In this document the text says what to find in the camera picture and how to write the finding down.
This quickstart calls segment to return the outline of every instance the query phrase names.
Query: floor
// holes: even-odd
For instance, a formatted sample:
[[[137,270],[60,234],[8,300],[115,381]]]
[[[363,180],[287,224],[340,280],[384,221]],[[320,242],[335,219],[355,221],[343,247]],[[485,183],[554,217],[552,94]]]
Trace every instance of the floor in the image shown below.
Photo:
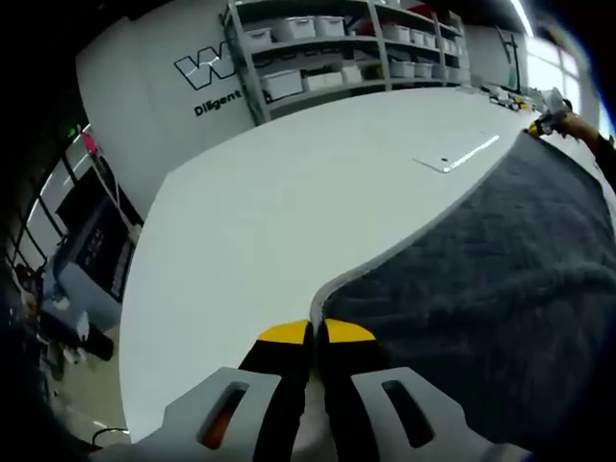
[[[62,381],[49,379],[51,407],[56,416],[68,431],[88,443],[100,429],[126,428],[119,388],[119,326],[106,335],[115,345],[110,361],[88,355],[86,363],[65,363]],[[105,432],[96,438],[96,445],[100,447],[129,442],[128,434],[120,431]]]

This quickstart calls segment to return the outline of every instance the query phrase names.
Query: white table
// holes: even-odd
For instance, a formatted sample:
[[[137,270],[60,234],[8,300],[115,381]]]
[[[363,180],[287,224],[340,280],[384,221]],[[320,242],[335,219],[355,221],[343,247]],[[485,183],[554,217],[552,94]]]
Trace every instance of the white table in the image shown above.
[[[217,368],[238,366],[259,333],[308,319],[328,282],[433,224],[536,117],[455,89],[383,92],[283,117],[173,171],[123,303],[131,439]],[[454,171],[413,160],[449,155],[477,127],[498,141]]]

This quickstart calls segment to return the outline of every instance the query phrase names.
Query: wall logo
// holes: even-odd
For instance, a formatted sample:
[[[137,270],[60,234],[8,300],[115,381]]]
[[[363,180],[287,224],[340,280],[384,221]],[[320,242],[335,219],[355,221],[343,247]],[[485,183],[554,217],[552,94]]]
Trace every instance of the wall logo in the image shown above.
[[[229,53],[229,45],[223,41],[218,51],[212,46],[200,49],[196,61],[192,56],[185,56],[173,63],[194,90],[201,90],[212,84],[213,75],[224,80],[235,75],[235,66]]]

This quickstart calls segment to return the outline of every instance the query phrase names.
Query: sleeve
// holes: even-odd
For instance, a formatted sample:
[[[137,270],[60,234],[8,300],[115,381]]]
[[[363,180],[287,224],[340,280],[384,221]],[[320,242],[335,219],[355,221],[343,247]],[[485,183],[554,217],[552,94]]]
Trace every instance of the sleeve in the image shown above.
[[[595,159],[607,183],[616,192],[616,150],[601,136],[597,140]]]

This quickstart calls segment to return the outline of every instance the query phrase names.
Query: metal shelving unit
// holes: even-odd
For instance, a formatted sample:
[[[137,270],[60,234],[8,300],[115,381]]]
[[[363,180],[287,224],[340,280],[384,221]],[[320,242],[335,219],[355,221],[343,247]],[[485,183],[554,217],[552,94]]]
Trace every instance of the metal shelving unit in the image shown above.
[[[275,18],[298,15],[337,15],[351,16],[356,19],[369,21],[372,25],[373,36],[347,36],[338,38],[315,37],[302,40],[276,42],[268,47],[250,50],[244,37],[244,26],[263,23]],[[444,24],[439,21],[436,13],[431,18],[407,10],[385,5],[378,0],[311,0],[300,2],[291,0],[229,0],[226,11],[220,15],[224,36],[229,43],[233,62],[238,70],[238,76],[245,94],[248,109],[256,125],[269,122],[273,119],[272,112],[292,105],[305,103],[313,98],[319,98],[335,93],[344,93],[354,90],[370,90],[383,87],[391,91],[401,87],[413,86],[446,86],[460,85],[460,81],[448,81],[446,78],[434,79],[400,79],[392,78],[389,68],[390,61],[402,61],[396,53],[408,54],[410,57],[433,61],[441,67],[440,73],[446,76],[446,67],[459,67],[468,64],[463,57],[445,53],[444,39],[451,39],[456,43],[464,43],[466,50],[464,28],[459,16],[451,14],[455,25]],[[391,23],[429,32],[436,37],[437,48],[430,48],[416,43],[400,42],[383,37],[381,24]],[[313,50],[363,50],[367,47],[373,50],[374,59],[364,60],[364,65],[380,65],[382,78],[366,80],[358,84],[346,84],[335,88],[305,91],[290,95],[280,100],[268,103],[263,93],[259,67],[255,63],[266,63],[268,60],[283,58],[285,55],[298,52],[312,52]]]

